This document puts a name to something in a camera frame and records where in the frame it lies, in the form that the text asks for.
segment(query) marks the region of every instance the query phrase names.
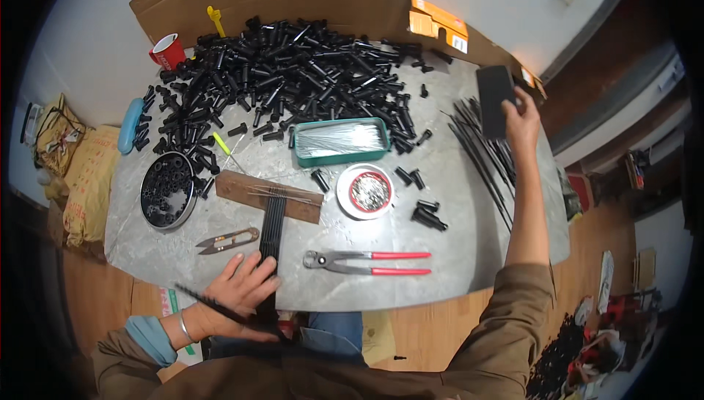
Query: pliers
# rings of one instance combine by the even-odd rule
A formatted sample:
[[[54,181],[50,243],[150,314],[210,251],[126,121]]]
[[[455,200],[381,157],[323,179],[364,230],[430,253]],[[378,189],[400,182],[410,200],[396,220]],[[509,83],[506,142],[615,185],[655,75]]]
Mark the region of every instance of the pliers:
[[[309,250],[304,254],[306,268],[326,268],[331,272],[348,273],[352,275],[426,275],[428,268],[378,268],[378,267],[353,267],[338,264],[335,261],[343,259],[417,259],[427,258],[429,252],[355,252],[355,251],[330,251],[316,252]]]
[[[235,242],[235,238],[237,238],[238,235],[243,234],[245,232],[249,232],[249,234],[251,235],[249,237],[249,239],[245,239],[244,241],[240,241],[240,242]],[[216,242],[224,241],[225,239],[228,239],[228,238],[230,238],[230,243],[228,245],[216,247]],[[203,249],[200,252],[198,252],[198,255],[210,255],[210,254],[216,254],[218,252],[222,252],[223,250],[231,249],[233,247],[246,245],[248,243],[256,241],[257,239],[259,239],[259,229],[247,228],[244,230],[238,230],[236,232],[226,233],[225,235],[221,235],[219,237],[208,238],[204,241],[199,242],[196,246],[207,247],[206,249]]]

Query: bracelet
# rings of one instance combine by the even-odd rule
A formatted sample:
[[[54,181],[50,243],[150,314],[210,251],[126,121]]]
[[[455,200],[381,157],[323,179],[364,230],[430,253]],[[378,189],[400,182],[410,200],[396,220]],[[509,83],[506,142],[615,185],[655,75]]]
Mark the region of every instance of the bracelet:
[[[193,340],[193,337],[188,334],[188,330],[186,330],[186,324],[183,322],[183,310],[178,312],[178,320],[181,324],[181,330],[183,330],[183,334],[186,334],[186,338],[189,340],[189,342],[192,344],[196,343],[196,341]]]

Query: red mug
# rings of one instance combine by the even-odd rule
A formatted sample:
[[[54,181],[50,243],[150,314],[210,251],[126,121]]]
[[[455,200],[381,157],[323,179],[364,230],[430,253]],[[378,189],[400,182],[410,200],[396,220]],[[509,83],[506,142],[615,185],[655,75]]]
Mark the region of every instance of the red mug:
[[[151,60],[159,64],[164,70],[175,70],[176,64],[186,61],[186,53],[183,51],[178,33],[166,35],[159,40],[152,50],[149,51]]]

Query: hand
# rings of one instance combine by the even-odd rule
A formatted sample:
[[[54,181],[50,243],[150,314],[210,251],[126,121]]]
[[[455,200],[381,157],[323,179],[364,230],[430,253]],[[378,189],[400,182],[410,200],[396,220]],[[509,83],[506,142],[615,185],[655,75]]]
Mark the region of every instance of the hand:
[[[520,87],[513,88],[518,107],[508,100],[501,102],[506,117],[506,138],[511,146],[516,165],[536,160],[536,146],[540,131],[540,114],[533,98]]]
[[[223,272],[210,283],[203,295],[216,299],[219,304],[247,318],[254,313],[255,307],[277,290],[281,279],[276,276],[267,279],[276,269],[274,258],[267,258],[260,267],[257,267],[261,253],[256,251],[244,260],[242,267],[237,270],[243,258],[242,254],[232,257]],[[196,341],[213,335],[239,337],[258,342],[278,340],[274,334],[250,330],[201,303],[184,310],[184,322],[189,334]]]

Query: blue sleeve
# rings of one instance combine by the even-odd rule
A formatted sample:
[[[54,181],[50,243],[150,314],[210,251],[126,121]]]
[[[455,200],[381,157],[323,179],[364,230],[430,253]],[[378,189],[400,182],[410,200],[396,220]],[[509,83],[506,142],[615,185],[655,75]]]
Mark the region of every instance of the blue sleeve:
[[[162,368],[171,366],[176,361],[177,354],[156,316],[130,316],[125,329]]]

